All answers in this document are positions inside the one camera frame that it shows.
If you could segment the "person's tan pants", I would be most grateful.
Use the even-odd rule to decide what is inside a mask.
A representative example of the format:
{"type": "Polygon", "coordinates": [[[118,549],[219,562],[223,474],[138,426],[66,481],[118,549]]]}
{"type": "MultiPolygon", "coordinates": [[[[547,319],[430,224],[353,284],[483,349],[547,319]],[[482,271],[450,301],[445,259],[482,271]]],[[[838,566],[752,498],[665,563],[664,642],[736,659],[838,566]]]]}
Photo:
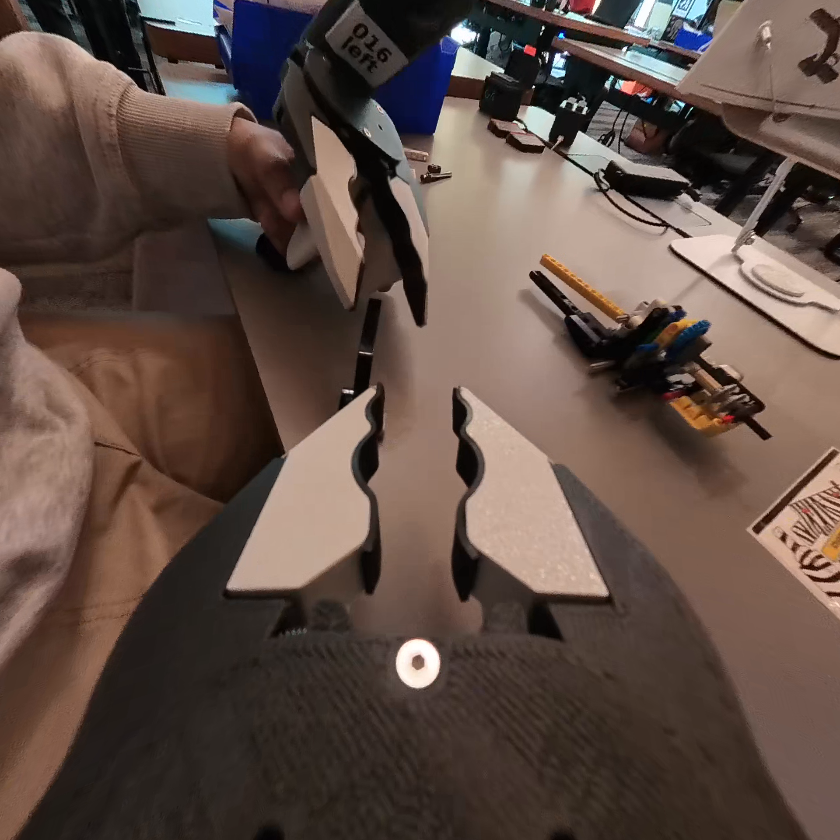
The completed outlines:
{"type": "Polygon", "coordinates": [[[26,313],[22,327],[85,403],[93,470],[69,569],[2,666],[2,838],[49,788],[142,596],[280,452],[236,317],[26,313]]]}

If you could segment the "person's left forearm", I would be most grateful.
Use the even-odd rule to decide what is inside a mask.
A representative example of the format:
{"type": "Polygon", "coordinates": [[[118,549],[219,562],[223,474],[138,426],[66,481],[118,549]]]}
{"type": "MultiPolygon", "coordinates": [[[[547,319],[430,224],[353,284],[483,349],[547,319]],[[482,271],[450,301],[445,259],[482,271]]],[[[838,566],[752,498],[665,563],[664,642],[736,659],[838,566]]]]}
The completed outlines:
{"type": "Polygon", "coordinates": [[[147,230],[250,215],[225,106],[141,90],[55,35],[1,44],[1,261],[97,261],[147,230]]]}

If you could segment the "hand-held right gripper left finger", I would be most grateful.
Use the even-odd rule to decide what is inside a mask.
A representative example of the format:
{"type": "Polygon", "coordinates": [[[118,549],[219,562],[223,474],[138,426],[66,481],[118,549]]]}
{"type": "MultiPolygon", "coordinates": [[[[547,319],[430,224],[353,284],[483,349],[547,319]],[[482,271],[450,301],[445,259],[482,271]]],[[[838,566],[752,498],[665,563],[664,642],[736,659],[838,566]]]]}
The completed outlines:
{"type": "Polygon", "coordinates": [[[370,386],[283,458],[226,595],[312,607],[375,592],[382,536],[371,479],[384,409],[384,386],[370,386]]]}

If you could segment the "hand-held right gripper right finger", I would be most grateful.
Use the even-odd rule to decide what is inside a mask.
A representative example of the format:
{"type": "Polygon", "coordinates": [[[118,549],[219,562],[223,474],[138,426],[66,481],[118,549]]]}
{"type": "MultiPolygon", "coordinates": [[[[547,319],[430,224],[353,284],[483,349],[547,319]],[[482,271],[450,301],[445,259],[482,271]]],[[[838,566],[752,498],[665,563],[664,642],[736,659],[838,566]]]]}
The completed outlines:
{"type": "Polygon", "coordinates": [[[458,598],[483,607],[606,603],[610,592],[550,457],[468,388],[452,394],[458,598]]]}

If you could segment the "person's grey sweater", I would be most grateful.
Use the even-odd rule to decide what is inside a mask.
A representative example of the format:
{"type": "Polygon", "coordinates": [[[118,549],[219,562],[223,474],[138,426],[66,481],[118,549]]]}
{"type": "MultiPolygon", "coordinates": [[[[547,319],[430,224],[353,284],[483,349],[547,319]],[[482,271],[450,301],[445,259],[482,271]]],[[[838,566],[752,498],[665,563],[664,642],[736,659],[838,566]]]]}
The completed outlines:
{"type": "Polygon", "coordinates": [[[88,506],[93,442],[68,373],[29,343],[22,288],[1,271],[1,663],[67,577],[88,506]]]}

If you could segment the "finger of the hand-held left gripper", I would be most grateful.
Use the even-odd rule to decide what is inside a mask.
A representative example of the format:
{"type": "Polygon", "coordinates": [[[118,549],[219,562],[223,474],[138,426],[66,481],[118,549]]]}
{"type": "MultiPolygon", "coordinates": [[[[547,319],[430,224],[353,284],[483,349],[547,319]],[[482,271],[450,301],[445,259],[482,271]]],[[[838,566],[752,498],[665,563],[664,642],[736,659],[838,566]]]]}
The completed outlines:
{"type": "Polygon", "coordinates": [[[364,258],[360,216],[351,195],[358,172],[338,135],[311,118],[314,173],[301,188],[301,205],[321,262],[344,308],[355,307],[364,258]]]}
{"type": "Polygon", "coordinates": [[[418,327],[427,324],[429,234],[420,185],[407,160],[369,181],[360,200],[360,299],[401,282],[418,327]]]}

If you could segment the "wooden background table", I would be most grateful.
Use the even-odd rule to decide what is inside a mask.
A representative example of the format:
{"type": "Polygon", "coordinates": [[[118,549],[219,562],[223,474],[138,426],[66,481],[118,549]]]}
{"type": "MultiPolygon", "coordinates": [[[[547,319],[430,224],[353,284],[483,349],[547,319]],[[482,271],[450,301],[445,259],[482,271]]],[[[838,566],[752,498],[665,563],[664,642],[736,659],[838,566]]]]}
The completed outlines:
{"type": "Polygon", "coordinates": [[[485,58],[492,33],[533,48],[550,74],[556,55],[572,56],[620,81],[673,92],[702,51],[640,35],[599,19],[562,13],[532,2],[473,2],[467,21],[477,32],[476,54],[485,58]]]}

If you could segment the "white base board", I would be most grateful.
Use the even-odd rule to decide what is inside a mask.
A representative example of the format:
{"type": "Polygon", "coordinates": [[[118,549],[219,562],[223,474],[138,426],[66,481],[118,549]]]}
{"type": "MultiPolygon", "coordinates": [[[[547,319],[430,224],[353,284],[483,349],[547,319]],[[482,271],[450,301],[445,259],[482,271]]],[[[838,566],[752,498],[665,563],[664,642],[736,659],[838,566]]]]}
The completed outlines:
{"type": "Polygon", "coordinates": [[[753,245],[709,235],[670,243],[670,250],[811,349],[839,358],[839,298],[753,245]]]}

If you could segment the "zebra print card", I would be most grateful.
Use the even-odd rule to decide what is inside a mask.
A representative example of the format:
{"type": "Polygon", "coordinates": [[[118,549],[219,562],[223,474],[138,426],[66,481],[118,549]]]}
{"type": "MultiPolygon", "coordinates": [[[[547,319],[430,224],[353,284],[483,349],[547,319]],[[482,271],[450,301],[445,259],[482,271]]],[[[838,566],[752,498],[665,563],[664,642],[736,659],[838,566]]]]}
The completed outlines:
{"type": "Polygon", "coordinates": [[[839,450],[830,448],[747,532],[839,617],[839,450]]]}

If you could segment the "black charger block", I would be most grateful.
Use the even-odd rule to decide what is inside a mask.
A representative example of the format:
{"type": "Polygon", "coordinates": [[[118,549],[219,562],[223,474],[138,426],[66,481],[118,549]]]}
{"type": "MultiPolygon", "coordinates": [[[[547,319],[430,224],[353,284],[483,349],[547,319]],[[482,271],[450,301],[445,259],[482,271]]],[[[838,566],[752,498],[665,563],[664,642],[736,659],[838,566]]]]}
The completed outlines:
{"type": "Polygon", "coordinates": [[[584,133],[592,120],[592,110],[585,98],[562,100],[549,131],[549,147],[569,148],[579,133],[584,133]]]}

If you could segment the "person's left hand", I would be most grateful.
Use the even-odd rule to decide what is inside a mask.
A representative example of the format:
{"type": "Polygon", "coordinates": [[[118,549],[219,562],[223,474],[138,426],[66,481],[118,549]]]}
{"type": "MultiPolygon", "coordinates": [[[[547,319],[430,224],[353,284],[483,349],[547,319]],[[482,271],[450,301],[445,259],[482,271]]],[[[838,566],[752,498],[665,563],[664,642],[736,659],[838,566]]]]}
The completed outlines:
{"type": "Polygon", "coordinates": [[[292,148],[276,130],[236,117],[227,137],[227,159],[251,218],[284,256],[295,229],[305,220],[292,148]]]}

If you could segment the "black box device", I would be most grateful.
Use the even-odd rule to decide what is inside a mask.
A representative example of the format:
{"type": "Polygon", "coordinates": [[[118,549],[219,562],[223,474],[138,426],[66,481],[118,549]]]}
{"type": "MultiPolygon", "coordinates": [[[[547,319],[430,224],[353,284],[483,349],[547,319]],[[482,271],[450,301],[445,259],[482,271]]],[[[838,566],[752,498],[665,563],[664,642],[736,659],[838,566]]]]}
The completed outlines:
{"type": "Polygon", "coordinates": [[[518,118],[526,91],[520,80],[504,73],[491,73],[479,95],[478,110],[490,119],[512,122],[518,118]]]}

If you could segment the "blue plastic bin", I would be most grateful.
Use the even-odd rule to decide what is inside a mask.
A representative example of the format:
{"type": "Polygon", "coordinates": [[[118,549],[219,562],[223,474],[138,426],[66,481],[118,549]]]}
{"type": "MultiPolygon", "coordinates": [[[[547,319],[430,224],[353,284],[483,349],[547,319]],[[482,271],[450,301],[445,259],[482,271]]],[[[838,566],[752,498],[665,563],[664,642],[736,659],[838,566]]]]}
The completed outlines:
{"type": "MultiPolygon", "coordinates": [[[[217,43],[239,100],[273,119],[281,74],[324,2],[214,2],[217,43]]],[[[431,135],[448,94],[458,52],[447,26],[436,42],[374,90],[399,133],[431,135]]]]}

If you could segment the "multicoloured lego assembly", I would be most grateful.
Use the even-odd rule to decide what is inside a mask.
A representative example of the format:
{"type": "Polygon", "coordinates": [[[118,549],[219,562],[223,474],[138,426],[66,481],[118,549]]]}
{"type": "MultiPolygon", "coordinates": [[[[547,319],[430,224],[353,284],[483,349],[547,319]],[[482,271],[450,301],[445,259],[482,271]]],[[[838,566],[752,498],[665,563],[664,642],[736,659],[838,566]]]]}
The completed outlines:
{"type": "Polygon", "coordinates": [[[560,312],[572,344],[590,372],[607,373],[617,395],[644,392],[659,398],[689,428],[716,438],[746,428],[767,442],[766,409],[742,374],[710,361],[706,319],[661,298],[625,310],[549,255],[529,272],[531,283],[560,312]]]}

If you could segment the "white tag board stand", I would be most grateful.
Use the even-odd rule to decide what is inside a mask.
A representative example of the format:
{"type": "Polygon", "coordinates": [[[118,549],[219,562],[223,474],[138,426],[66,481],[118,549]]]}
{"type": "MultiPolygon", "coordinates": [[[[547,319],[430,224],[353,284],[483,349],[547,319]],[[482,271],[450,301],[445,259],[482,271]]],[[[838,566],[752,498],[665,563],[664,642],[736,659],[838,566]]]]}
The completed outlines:
{"type": "Polygon", "coordinates": [[[714,246],[711,237],[682,241],[677,255],[710,274],[702,258],[727,273],[795,165],[838,178],[838,15],[834,2],[744,2],[678,85],[679,98],[709,98],[730,132],[782,158],[738,237],[714,246]]]}

